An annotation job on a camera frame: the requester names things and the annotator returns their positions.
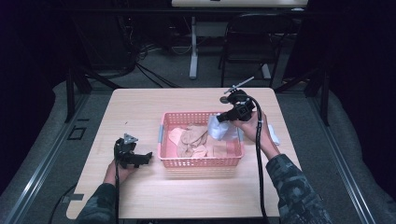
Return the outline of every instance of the hand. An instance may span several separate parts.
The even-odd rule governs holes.
[[[253,142],[256,142],[257,124],[259,118],[257,111],[251,113],[251,119],[248,121],[234,120],[232,124],[244,131],[245,136]],[[268,160],[280,154],[279,149],[272,141],[270,131],[268,130],[267,116],[262,113],[262,134],[260,136],[260,148]]]
[[[128,165],[126,169],[122,168],[121,165],[119,165],[120,184],[124,182],[124,180],[134,171],[136,171],[136,169],[132,165]],[[116,162],[114,160],[107,167],[103,183],[108,183],[116,186]]]

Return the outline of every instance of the wooden tabletop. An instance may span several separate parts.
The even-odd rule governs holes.
[[[306,7],[308,0],[172,0],[173,7]]]
[[[272,89],[245,88],[266,113],[280,141],[279,150],[300,167],[289,132]],[[120,218],[215,218],[261,217],[259,175],[255,145],[244,139],[245,156],[236,167],[166,169],[158,159],[157,144],[162,116],[177,111],[227,111],[219,101],[226,89],[129,89],[113,92],[92,144],[67,217],[76,218],[102,184],[113,160],[116,140],[128,133],[138,138],[137,154],[153,152],[120,186]],[[262,154],[263,166],[268,160]],[[265,210],[278,217],[278,197],[264,170]]]

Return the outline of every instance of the pink basket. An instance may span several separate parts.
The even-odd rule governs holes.
[[[224,143],[226,155],[221,157],[179,158],[177,156],[177,145],[169,139],[169,133],[175,128],[186,128],[190,124],[206,126],[209,116],[217,113],[219,112],[169,112],[163,114],[158,143],[158,157],[166,168],[219,167],[236,166],[238,164],[245,152],[242,134],[239,134],[239,137],[233,141]]]

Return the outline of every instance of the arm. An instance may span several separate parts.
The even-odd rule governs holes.
[[[279,149],[271,139],[265,114],[262,114],[261,150],[268,158],[266,169],[279,196],[278,209],[282,223],[332,223],[321,199],[308,183],[303,172]],[[257,112],[249,121],[235,120],[233,124],[255,141]]]
[[[128,166],[123,169],[119,165],[120,184],[131,174],[135,168]],[[116,201],[116,164],[112,161],[106,171],[103,184],[87,201],[82,211],[78,214],[75,223],[115,223],[115,201]]]

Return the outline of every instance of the camouflage sleeve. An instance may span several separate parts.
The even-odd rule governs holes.
[[[269,160],[266,169],[279,196],[281,223],[332,223],[303,172],[286,155]]]
[[[76,218],[77,224],[114,223],[116,188],[111,184],[102,184],[87,201]]]

